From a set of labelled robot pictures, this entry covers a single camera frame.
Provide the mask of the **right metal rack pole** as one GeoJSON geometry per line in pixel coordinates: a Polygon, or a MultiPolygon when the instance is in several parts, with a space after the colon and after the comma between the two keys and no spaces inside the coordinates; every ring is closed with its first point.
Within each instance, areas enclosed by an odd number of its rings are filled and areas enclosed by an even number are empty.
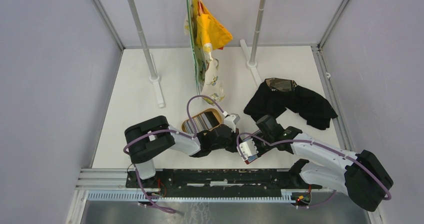
{"type": "Polygon", "coordinates": [[[241,39],[239,41],[240,47],[246,59],[245,66],[250,71],[252,78],[254,80],[254,83],[256,84],[257,87],[263,82],[260,77],[260,73],[258,71],[258,63],[256,61],[256,54],[257,54],[257,48],[259,43],[259,37],[261,33],[265,4],[266,4],[266,0],[259,1],[251,49],[248,48],[247,43],[244,39],[241,39]]]}

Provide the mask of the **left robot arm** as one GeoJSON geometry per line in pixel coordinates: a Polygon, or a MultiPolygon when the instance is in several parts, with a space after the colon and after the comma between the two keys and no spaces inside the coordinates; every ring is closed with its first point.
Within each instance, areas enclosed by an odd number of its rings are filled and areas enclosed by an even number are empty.
{"type": "Polygon", "coordinates": [[[153,158],[168,149],[194,158],[205,157],[221,149],[235,152],[239,120],[239,115],[232,113],[224,118],[223,124],[212,130],[190,134],[169,125],[167,118],[159,115],[128,127],[124,131],[126,146],[123,151],[134,164],[139,183],[151,188],[157,182],[153,158]]]}

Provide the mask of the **yellow floral hanging cloth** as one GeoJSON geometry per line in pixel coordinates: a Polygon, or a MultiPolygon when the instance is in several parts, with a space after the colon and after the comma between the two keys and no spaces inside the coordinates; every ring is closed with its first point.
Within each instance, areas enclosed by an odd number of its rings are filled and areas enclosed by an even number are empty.
{"type": "MultiPolygon", "coordinates": [[[[210,13],[202,0],[191,0],[191,2],[200,95],[208,96],[204,100],[213,105],[214,102],[221,102],[225,98],[219,71],[220,61],[213,56],[213,51],[222,50],[233,40],[233,36],[210,13]]],[[[184,34],[189,36],[187,14],[184,20],[184,34]]]]}

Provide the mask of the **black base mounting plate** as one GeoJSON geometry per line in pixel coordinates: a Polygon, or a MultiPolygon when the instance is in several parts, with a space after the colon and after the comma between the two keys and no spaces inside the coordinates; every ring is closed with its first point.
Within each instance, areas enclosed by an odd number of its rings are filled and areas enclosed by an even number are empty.
{"type": "Polygon", "coordinates": [[[142,180],[167,198],[269,198],[282,190],[318,190],[288,169],[160,169],[142,180]]]}

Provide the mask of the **black shirt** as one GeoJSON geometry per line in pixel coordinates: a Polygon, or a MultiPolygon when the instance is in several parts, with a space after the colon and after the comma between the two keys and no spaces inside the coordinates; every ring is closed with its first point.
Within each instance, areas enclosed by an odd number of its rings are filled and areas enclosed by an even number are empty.
{"type": "Polygon", "coordinates": [[[265,115],[279,117],[290,110],[306,124],[319,130],[330,127],[330,121],[338,114],[330,102],[319,93],[298,85],[294,80],[267,78],[258,87],[244,108],[244,114],[258,121],[265,115]]]}

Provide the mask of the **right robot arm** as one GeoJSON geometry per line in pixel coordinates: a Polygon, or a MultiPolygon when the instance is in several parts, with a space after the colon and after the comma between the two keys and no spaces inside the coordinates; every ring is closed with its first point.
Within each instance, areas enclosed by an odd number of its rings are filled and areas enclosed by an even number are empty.
{"type": "Polygon", "coordinates": [[[252,158],[277,149],[299,156],[289,169],[289,183],[295,188],[318,185],[347,195],[360,208],[374,212],[382,201],[392,198],[394,182],[370,151],[360,153],[322,143],[306,132],[265,115],[256,121],[259,136],[253,138],[252,158]]]}

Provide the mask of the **green hanging cloth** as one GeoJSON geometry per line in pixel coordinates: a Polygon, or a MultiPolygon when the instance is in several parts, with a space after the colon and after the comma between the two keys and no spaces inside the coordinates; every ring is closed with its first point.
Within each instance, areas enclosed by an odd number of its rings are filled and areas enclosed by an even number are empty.
{"type": "Polygon", "coordinates": [[[194,79],[195,79],[195,89],[198,95],[201,94],[200,81],[199,81],[199,64],[196,56],[196,45],[195,45],[195,32],[193,24],[193,7],[192,1],[186,0],[186,9],[187,9],[187,23],[188,23],[188,35],[190,39],[190,47],[192,51],[193,64],[194,64],[194,79]]]}

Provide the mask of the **metal rack pole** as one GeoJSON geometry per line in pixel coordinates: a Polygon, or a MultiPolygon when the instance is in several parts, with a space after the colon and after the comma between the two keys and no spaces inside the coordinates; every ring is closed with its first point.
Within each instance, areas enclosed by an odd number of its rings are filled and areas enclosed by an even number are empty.
{"type": "Polygon", "coordinates": [[[145,60],[147,63],[147,67],[149,70],[149,81],[153,86],[153,90],[154,90],[154,94],[156,97],[156,102],[159,108],[164,108],[166,106],[165,100],[164,100],[164,96],[162,93],[162,89],[161,89],[161,77],[158,75],[155,64],[154,64],[154,60],[152,58],[150,49],[148,47],[147,44],[147,40],[144,34],[144,30],[143,30],[143,26],[141,24],[141,19],[137,10],[137,5],[135,3],[135,0],[127,0],[128,5],[129,5],[129,9],[131,12],[131,16],[133,18],[135,27],[136,27],[136,31],[137,31],[137,35],[142,47],[142,51],[144,53],[145,56],[145,60]]]}
{"type": "Polygon", "coordinates": [[[256,84],[257,87],[263,82],[260,77],[260,73],[258,71],[258,63],[256,61],[256,54],[257,54],[257,48],[259,43],[259,37],[261,33],[265,4],[266,4],[266,0],[259,1],[251,49],[248,48],[247,43],[244,39],[241,39],[239,41],[240,47],[246,59],[245,66],[250,71],[252,78],[254,80],[254,83],[256,84]]]}

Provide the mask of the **left metal rack pole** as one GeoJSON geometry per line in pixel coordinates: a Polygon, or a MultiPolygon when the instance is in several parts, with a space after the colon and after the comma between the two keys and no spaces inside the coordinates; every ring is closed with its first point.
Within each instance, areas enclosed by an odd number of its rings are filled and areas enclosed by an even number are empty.
{"type": "Polygon", "coordinates": [[[153,90],[154,90],[154,94],[156,97],[156,102],[159,108],[164,108],[166,106],[165,100],[164,100],[164,96],[162,93],[162,89],[161,89],[161,77],[158,75],[155,64],[154,64],[154,60],[152,58],[150,49],[148,47],[147,44],[147,40],[144,34],[144,30],[143,30],[143,26],[141,24],[141,19],[137,10],[137,5],[135,3],[135,0],[127,0],[128,5],[129,5],[129,9],[131,12],[131,16],[133,18],[135,27],[136,27],[136,31],[137,31],[137,35],[142,47],[142,51],[144,53],[145,56],[145,60],[147,63],[147,67],[149,70],[149,81],[153,86],[153,90]]]}

